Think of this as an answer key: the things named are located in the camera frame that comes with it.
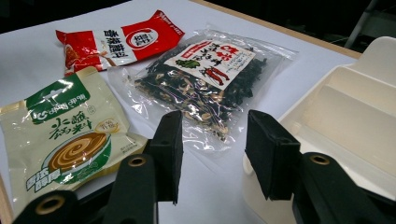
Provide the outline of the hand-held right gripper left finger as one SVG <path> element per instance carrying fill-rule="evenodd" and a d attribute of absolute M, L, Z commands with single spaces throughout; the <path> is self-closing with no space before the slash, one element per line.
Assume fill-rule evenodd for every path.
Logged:
<path fill-rule="evenodd" d="M 179 110 L 162 116 L 145 153 L 154 160 L 157 200 L 177 204 L 183 160 L 182 115 Z"/>

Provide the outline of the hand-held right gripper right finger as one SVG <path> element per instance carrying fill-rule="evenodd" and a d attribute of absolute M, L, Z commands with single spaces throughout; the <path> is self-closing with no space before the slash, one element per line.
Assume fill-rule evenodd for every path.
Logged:
<path fill-rule="evenodd" d="M 300 143 L 271 115 L 247 114 L 246 154 L 266 200 L 289 200 L 292 167 L 300 158 Z"/>

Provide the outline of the clear bag of dried vegetables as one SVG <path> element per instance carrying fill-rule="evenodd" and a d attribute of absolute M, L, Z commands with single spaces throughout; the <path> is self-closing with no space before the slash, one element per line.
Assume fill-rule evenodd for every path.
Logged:
<path fill-rule="evenodd" d="M 109 69 L 108 80 L 150 126 L 178 110 L 187 146 L 223 151 L 245 129 L 241 119 L 246 111 L 297 56 L 273 43 L 204 29 L 139 71 Z"/>

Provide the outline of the cream plastic storage container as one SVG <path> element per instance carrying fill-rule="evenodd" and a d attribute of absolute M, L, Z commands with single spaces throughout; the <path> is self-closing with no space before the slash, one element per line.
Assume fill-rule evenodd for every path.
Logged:
<path fill-rule="evenodd" d="M 374 40 L 277 121 L 301 144 L 289 200 L 266 200 L 245 151 L 243 196 L 266 224 L 396 224 L 396 38 Z"/>

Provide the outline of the red and white snack packet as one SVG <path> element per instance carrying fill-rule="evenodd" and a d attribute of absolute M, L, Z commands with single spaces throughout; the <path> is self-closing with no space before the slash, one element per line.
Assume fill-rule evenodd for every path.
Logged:
<path fill-rule="evenodd" d="M 64 45 L 67 76 L 88 66 L 104 71 L 142 61 L 174 48 L 184 34 L 161 10 L 147 21 L 118 28 L 73 33 L 56 31 Z"/>

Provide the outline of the beige and green sauce packet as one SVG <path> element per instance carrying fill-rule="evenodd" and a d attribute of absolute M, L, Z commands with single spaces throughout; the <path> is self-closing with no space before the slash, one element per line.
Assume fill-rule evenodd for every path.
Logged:
<path fill-rule="evenodd" d="M 123 108 L 93 67 L 0 107 L 0 127 L 14 216 L 43 194 L 75 190 L 116 171 L 148 141 L 129 132 Z"/>

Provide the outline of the grey metal stand pole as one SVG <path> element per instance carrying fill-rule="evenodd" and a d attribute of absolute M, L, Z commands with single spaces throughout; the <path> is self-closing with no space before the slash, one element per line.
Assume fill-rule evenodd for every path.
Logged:
<path fill-rule="evenodd" d="M 349 35 L 344 47 L 346 49 L 350 49 L 356 38 L 358 37 L 359 33 L 361 32 L 364 24 L 368 21 L 372 13 L 375 11 L 375 7 L 380 0 L 371 0 L 369 5 L 363 10 L 358 22 L 356 23 L 355 27 L 353 28 L 351 34 Z"/>

